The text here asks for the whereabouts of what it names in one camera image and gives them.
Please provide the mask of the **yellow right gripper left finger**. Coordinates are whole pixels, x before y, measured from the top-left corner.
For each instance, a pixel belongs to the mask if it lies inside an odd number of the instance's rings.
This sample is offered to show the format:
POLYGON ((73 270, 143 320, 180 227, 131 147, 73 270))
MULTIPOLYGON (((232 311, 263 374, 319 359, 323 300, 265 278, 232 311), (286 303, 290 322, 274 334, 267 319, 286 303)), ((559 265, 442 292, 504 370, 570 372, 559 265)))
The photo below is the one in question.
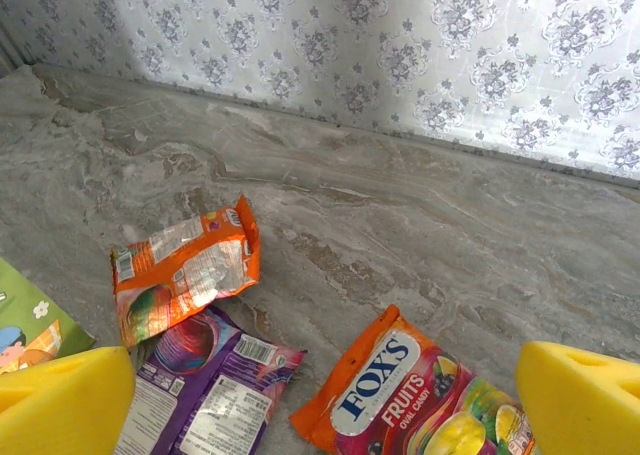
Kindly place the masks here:
POLYGON ((134 390, 134 367, 122 346, 3 374, 1 452, 112 454, 134 390))

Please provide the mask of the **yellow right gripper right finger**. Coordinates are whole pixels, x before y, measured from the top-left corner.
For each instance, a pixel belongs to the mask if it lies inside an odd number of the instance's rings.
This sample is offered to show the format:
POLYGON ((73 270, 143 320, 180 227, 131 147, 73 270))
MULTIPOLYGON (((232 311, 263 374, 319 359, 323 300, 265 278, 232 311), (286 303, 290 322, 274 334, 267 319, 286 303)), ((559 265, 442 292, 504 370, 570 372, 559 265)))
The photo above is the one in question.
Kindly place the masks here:
POLYGON ((639 365, 552 342, 522 345, 516 387, 544 454, 637 454, 639 365))

